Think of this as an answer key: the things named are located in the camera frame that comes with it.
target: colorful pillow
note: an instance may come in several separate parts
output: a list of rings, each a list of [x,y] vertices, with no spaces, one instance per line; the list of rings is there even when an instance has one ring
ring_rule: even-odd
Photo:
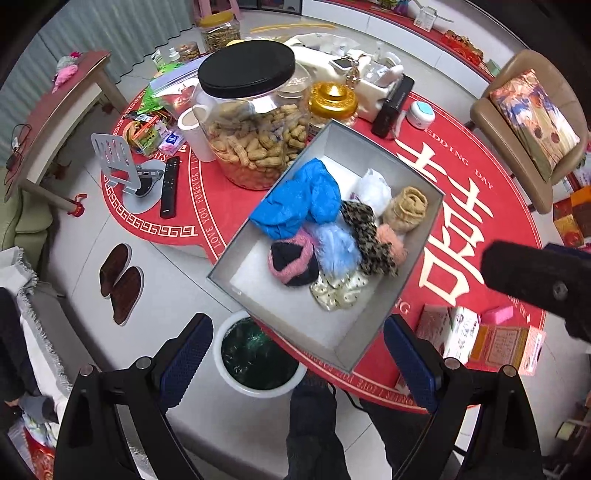
[[[490,94],[493,105],[532,158],[544,181],[578,143],[564,115],[546,94],[532,69]]]

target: shoe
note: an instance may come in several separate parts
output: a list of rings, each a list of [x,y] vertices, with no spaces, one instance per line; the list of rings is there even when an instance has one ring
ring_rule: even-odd
[[[127,244],[119,244],[105,260],[99,270],[100,294],[108,299],[113,285],[119,280],[131,259],[131,248]]]
[[[119,326],[125,325],[144,288],[144,273],[138,267],[129,267],[111,291],[113,320]]]

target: black remote control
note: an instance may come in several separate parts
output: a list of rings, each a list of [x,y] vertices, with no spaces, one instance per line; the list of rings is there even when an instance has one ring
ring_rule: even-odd
[[[160,199],[160,218],[173,218],[177,214],[177,180],[180,157],[172,157],[166,161]]]

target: red table runner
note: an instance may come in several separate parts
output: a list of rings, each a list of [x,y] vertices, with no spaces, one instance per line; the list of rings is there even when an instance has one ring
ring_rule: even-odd
[[[509,175],[482,143],[452,116],[415,93],[408,102],[429,103],[436,113],[430,129],[421,131],[403,122],[398,140],[381,140],[371,125],[358,120],[355,129],[416,168],[445,192],[442,211],[423,256],[409,278],[394,312],[415,329],[425,304],[462,305],[477,313],[513,304],[508,325],[544,327],[545,312],[489,290],[479,272],[480,258],[493,240],[541,248],[533,219]],[[129,110],[139,106],[141,93]],[[129,120],[121,119],[114,134]],[[265,192],[252,192],[227,180],[217,162],[202,163],[185,145],[177,189],[177,216],[160,218],[160,204],[133,215],[125,210],[122,187],[109,187],[102,177],[108,208],[130,233],[169,245],[200,245],[215,262],[254,210]],[[164,160],[165,155],[156,158]],[[134,161],[145,157],[134,154]],[[298,350],[274,335],[294,357],[330,382],[355,395],[389,407],[417,410],[412,398],[394,390],[399,372],[379,335],[351,374]]]

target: wooden table leg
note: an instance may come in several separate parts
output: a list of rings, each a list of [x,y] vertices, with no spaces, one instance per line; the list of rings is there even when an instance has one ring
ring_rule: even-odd
[[[58,208],[66,210],[69,213],[75,213],[78,210],[78,205],[72,202],[71,200],[65,199],[64,197],[60,197],[59,195],[50,192],[47,189],[44,189],[40,185],[31,182],[28,179],[22,179],[19,182],[19,187],[25,190],[26,192],[32,193],[33,195],[39,195],[40,197],[47,200],[48,203],[55,205]]]
[[[123,94],[119,91],[115,84],[111,82],[109,77],[107,77],[107,74],[104,72],[104,70],[96,72],[95,82],[113,104],[113,106],[117,109],[117,111],[119,113],[123,113],[129,105],[129,102],[125,100]]]

